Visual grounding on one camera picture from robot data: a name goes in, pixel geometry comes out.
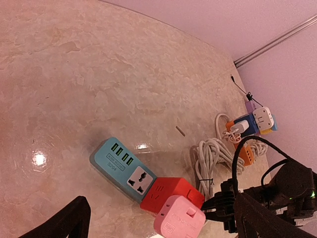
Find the metal strip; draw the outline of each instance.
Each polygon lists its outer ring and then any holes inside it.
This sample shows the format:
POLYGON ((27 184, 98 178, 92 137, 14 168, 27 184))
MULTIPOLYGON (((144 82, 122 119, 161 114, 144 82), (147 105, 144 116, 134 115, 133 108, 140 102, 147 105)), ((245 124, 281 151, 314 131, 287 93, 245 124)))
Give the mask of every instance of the metal strip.
POLYGON ((314 25, 317 23, 317 14, 310 17, 309 19, 301 22, 300 24, 292 27, 291 29, 283 32, 281 35, 277 36, 276 38, 272 39, 268 43, 266 43, 264 46, 256 49, 255 51, 247 54, 246 56, 243 56, 236 60, 234 63, 237 68, 245 65, 246 63, 254 60, 255 58, 259 57, 260 55, 264 54, 265 52, 269 51, 273 47, 277 46, 278 44, 286 41, 287 39, 295 36, 296 34, 300 33, 301 31, 307 29, 308 27, 314 25))

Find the coiled white cable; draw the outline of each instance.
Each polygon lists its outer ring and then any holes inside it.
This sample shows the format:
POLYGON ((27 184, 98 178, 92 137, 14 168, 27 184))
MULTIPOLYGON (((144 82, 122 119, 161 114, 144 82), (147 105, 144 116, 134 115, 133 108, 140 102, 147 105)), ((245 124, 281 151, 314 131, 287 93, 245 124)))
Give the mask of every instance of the coiled white cable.
MULTIPOLYGON (((201 141, 198 150, 198 160, 195 164, 195 171, 200 181, 199 192, 205 196, 205 200, 213 197, 213 189, 211 182, 213 179, 213 170, 218 163, 224 163, 229 170, 231 170, 233 154, 228 150, 225 144, 221 141, 222 138, 228 139, 231 143, 239 143, 241 135, 234 132, 224 132, 221 136, 219 131, 219 118, 224 117, 227 122, 231 121, 228 115, 218 114, 215 119, 215 129, 217 138, 207 139, 201 141)), ((263 155, 267 151, 267 145, 262 142, 256 141, 251 149, 255 157, 263 155)), ((239 158, 237 165, 237 173, 241 174, 244 171, 244 160, 239 158)))

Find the blue power strip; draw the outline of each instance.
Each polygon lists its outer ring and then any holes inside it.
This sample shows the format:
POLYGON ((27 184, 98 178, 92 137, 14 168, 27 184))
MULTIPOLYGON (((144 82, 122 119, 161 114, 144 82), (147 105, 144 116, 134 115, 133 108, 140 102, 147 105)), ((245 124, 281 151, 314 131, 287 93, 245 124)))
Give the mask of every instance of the blue power strip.
POLYGON ((132 199, 141 203, 157 176, 117 138, 108 139, 90 162, 132 199))

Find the tile floor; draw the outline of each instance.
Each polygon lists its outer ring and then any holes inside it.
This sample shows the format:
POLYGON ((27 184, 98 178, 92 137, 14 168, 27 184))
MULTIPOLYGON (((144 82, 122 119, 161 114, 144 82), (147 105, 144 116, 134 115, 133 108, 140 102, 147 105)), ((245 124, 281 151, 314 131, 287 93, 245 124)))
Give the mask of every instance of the tile floor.
MULTIPOLYGON (((173 27, 96 0, 2 1, 0 233, 17 237, 78 195, 92 238, 156 238, 153 217, 89 163, 119 138, 158 176, 195 184, 190 148, 217 113, 246 112, 232 59, 173 27), (186 134, 176 130, 179 126, 186 134)), ((240 176, 258 185, 265 158, 240 176)), ((215 187, 229 177, 216 168, 215 187)), ((200 237, 234 237, 221 223, 200 237)))

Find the green usb port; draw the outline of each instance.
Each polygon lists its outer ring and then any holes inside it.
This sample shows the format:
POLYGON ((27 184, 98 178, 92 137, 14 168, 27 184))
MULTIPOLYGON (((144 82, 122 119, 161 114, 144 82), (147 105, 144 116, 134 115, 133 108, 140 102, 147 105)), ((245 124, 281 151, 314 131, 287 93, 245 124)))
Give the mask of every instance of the green usb port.
POLYGON ((132 161, 133 161, 133 159, 130 158, 130 159, 128 160, 128 162, 127 162, 127 165, 130 165, 130 164, 132 163, 132 161))
POLYGON ((121 154, 122 150, 123 150, 123 149, 120 147, 120 149, 118 149, 118 151, 116 152, 116 155, 121 154))
POLYGON ((111 150, 112 150, 112 151, 115 151, 117 147, 118 147, 118 144, 115 143, 115 144, 112 146, 111 150))
POLYGON ((127 153, 125 153, 125 155, 122 157, 122 160, 125 161, 128 157, 129 157, 129 155, 127 153))

